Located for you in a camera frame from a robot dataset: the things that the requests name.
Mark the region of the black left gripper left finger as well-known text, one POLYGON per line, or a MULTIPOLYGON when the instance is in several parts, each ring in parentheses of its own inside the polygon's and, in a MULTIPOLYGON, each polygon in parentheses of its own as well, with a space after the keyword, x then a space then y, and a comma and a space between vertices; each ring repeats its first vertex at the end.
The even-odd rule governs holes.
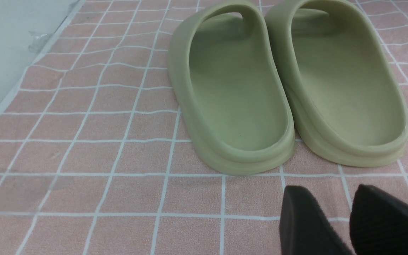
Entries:
POLYGON ((279 223, 283 255, 352 255, 305 187, 284 189, 279 223))

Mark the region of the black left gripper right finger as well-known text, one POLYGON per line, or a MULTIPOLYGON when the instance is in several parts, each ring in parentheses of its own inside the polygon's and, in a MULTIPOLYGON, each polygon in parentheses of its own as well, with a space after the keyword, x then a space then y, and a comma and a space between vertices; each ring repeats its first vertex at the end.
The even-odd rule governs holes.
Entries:
POLYGON ((408 255, 408 204, 360 184, 350 213, 350 240, 358 255, 408 255))

